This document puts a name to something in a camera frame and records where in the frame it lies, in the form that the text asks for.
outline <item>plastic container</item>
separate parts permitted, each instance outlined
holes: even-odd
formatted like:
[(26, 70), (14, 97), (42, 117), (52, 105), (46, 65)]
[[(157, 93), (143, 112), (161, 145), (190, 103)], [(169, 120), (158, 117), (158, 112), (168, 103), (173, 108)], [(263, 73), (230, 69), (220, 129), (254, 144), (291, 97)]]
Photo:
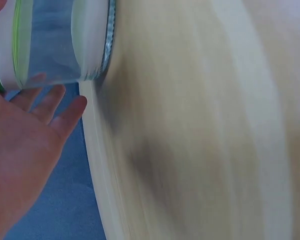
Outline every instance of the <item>plastic container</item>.
[(115, 0), (7, 0), (0, 12), (0, 91), (102, 81)]

